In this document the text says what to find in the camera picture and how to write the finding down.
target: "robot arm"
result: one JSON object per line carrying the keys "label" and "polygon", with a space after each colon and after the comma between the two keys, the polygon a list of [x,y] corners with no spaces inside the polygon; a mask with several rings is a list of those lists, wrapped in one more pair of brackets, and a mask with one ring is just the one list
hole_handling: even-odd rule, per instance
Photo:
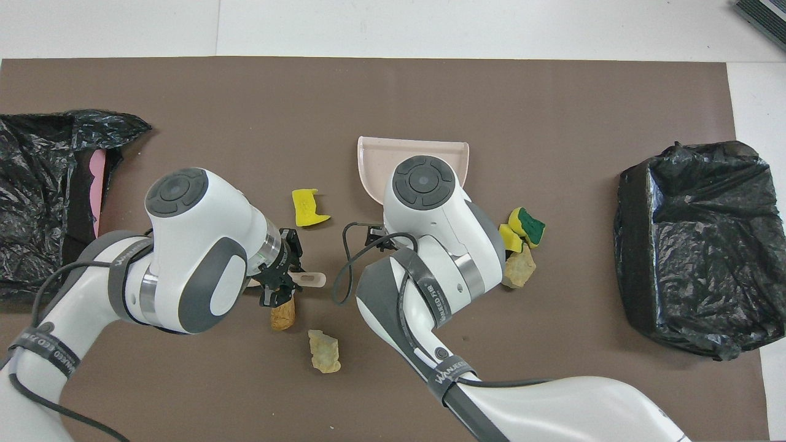
{"label": "robot arm", "polygon": [[9,374],[57,403],[65,382],[111,322],[199,333],[229,313],[249,278],[277,290],[279,303],[298,288],[288,276],[299,269],[296,235],[284,230],[282,239],[275,225],[217,175],[198,168],[169,174],[150,188],[145,208],[155,238],[116,231],[88,245],[79,261],[108,267],[73,270],[43,320],[15,341],[0,372],[0,440],[72,440],[60,416],[19,394]]}
{"label": "robot arm", "polygon": [[358,308],[436,399],[478,440],[610,441],[689,439],[635,388],[605,378],[483,382],[432,332],[501,281],[504,246],[494,224],[457,184],[448,164],[410,158],[384,199],[388,233],[405,246],[366,267]]}

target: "brown tabletop mat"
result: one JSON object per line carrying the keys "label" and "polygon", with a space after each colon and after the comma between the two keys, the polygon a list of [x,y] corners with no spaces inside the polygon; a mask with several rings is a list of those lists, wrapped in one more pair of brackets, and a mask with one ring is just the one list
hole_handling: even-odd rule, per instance
{"label": "brown tabletop mat", "polygon": [[[306,58],[4,60],[0,112],[101,108],[150,122],[126,151],[101,229],[143,231],[142,199],[177,168],[210,169],[279,227],[290,191],[318,188],[333,218],[300,231],[303,265],[329,281],[340,231],[381,219],[356,168],[359,135],[463,141],[466,190],[504,222],[548,224],[526,287],[496,288],[439,336],[487,380],[599,375],[628,382],[694,440],[766,439],[758,352],[716,363],[626,323],[614,273],[617,175],[675,140],[734,138],[723,64]],[[352,237],[359,249],[362,236]],[[361,264],[380,257],[370,253]],[[63,404],[132,440],[471,440],[418,376],[328,289],[298,298],[284,333],[243,297],[213,330],[178,337],[114,323]],[[8,344],[27,317],[0,316]],[[308,329],[339,339],[341,371],[310,366]],[[94,430],[66,422],[77,440]]]}

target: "dustpan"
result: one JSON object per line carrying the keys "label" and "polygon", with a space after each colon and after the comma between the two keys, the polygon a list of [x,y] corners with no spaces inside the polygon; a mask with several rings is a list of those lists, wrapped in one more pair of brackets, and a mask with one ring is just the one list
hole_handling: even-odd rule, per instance
{"label": "dustpan", "polygon": [[374,201],[382,204],[385,186],[396,166],[415,155],[431,155],[444,160],[456,171],[460,185],[467,179],[469,144],[432,142],[394,138],[358,138],[358,173],[363,188]]}

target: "trash bag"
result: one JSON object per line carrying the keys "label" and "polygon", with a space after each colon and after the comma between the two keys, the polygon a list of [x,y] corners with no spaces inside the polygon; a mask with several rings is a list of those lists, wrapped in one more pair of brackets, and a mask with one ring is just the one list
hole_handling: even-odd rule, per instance
{"label": "trash bag", "polygon": [[150,129],[137,116],[93,109],[0,115],[0,311],[31,304],[43,280],[95,239],[94,151],[106,151],[105,192],[120,148]]}
{"label": "trash bag", "polygon": [[620,175],[618,202],[616,271],[633,328],[715,360],[784,336],[786,238],[755,150],[675,143]]}

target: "yellow sponge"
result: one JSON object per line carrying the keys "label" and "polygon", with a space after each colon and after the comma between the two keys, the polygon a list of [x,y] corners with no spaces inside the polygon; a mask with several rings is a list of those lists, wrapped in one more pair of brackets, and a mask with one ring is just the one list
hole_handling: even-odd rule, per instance
{"label": "yellow sponge", "polygon": [[295,225],[297,227],[313,226],[330,219],[330,215],[317,215],[317,201],[314,199],[316,189],[297,189],[292,191],[292,202],[295,203]]}
{"label": "yellow sponge", "polygon": [[513,212],[510,212],[508,225],[510,225],[511,230],[524,238],[530,249],[538,247],[543,239],[545,224],[533,218],[523,207],[515,208]]}
{"label": "yellow sponge", "polygon": [[505,248],[516,253],[521,253],[524,249],[524,241],[521,241],[519,235],[511,230],[507,224],[499,225],[499,234],[502,236],[502,241],[505,243]]}

